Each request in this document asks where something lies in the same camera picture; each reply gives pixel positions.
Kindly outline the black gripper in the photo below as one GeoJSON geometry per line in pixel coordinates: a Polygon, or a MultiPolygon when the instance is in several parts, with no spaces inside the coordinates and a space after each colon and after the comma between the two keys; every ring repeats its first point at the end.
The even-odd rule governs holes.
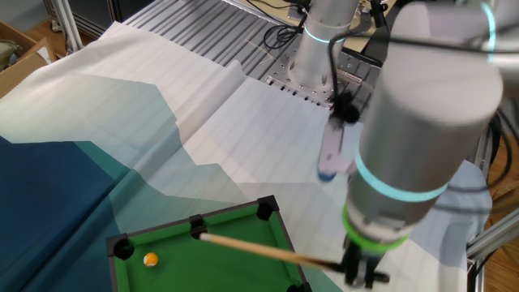
{"type": "Polygon", "coordinates": [[[362,258],[363,285],[365,288],[371,289],[375,281],[375,270],[385,253],[362,247],[350,237],[345,237],[343,247],[345,283],[349,286],[356,286],[358,267],[360,258],[362,258]]]}

